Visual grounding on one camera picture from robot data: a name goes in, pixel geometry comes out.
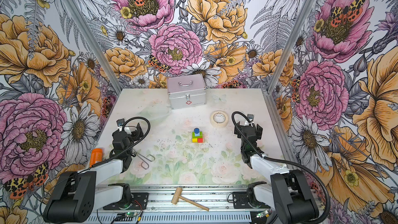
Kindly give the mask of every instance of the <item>perforated metal strip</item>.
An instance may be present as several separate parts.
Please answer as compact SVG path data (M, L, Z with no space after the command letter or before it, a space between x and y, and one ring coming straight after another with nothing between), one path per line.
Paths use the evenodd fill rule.
M116 213L98 213L102 224L109 224L117 216ZM124 220L116 221L115 224L127 224L137 221L137 217L126 217ZM250 212L184 212L184 213L151 213L144 212L141 224L145 223L248 223L251 222ZM101 224L97 213L92 213L84 222L85 224Z

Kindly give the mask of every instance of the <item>roll of masking tape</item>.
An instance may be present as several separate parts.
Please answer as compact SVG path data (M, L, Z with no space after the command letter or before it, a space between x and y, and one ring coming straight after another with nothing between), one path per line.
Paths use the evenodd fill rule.
M210 115L210 123L213 127L224 128L228 123L228 115L223 111L215 111Z

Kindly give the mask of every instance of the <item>case handle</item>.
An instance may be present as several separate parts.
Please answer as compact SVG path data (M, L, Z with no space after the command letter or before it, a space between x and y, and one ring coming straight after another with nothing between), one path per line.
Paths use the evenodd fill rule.
M187 84L187 85L183 85L182 82L179 82L178 84L182 87L188 87L188 86L192 85L192 83L193 83L193 81L189 81L189 84Z

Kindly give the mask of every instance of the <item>table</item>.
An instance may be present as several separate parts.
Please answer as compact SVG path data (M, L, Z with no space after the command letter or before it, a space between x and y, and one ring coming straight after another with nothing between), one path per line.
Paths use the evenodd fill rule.
M234 134L231 114L240 111L254 114L254 122L263 128L258 146L270 157L283 159L271 118L261 89L207 89L205 105L171 110L167 89L123 89L105 124L96 147L102 148L104 158L109 157L112 133L116 121L142 116L150 119L148 136L135 147L144 156L156 159L149 169L141 167L137 157L129 169L102 184L128 183L140 185L247 185L266 181L259 173L243 163L240 154L241 140ZM214 111L228 114L225 128L215 128L210 123ZM244 118L236 115L236 122ZM140 121L143 131L147 124ZM192 143L192 132L199 128L204 143Z

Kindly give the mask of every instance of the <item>wooden mallet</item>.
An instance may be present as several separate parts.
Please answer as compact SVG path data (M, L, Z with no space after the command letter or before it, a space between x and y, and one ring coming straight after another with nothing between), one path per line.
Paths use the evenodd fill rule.
M206 210L206 211L209 210L209 208L207 208L207 207L205 207L205 206L203 206L203 205L200 205L199 203L196 203L196 202L194 202L194 201L192 201L192 200L189 200L189 199L187 199L187 198L185 198L185 197L182 197L182 196L181 196L181 192L182 192L182 188L177 187L177 188L176 188L176 191L174 192L173 199L172 199L172 203L173 203L173 204L177 204L178 198L180 198L181 200L184 200L184 201L186 201L186 202L189 202L189 203L191 203L191 204L193 204L193 205L195 205L195 206L197 206L197 207L200 207L201 209L204 209L204 210Z

